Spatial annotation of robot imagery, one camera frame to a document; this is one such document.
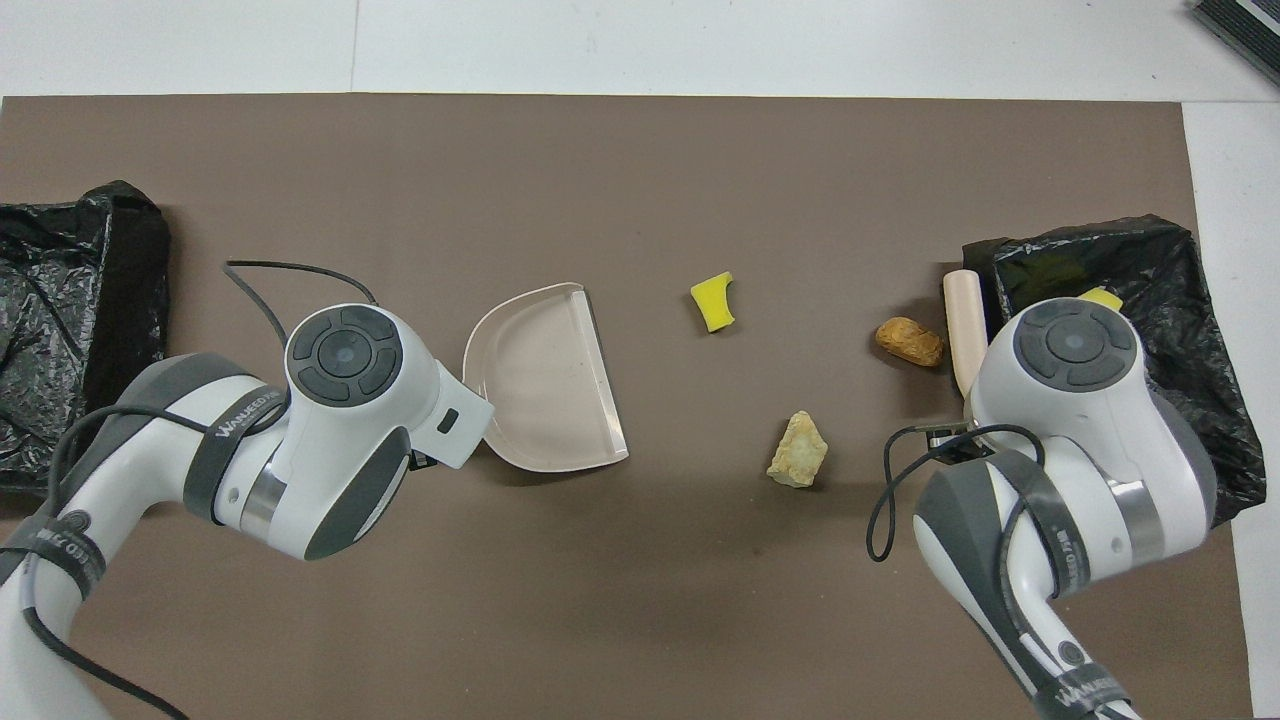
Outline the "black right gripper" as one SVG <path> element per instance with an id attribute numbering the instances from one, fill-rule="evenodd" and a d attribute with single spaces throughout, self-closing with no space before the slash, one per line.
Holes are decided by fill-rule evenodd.
<path id="1" fill-rule="evenodd" d="M 925 450 L 933 452 L 936 459 L 946 465 L 972 461 L 991 455 L 991 448 L 978 439 L 960 441 L 957 437 L 974 430 L 965 423 L 928 424 L 923 427 L 925 436 Z"/>

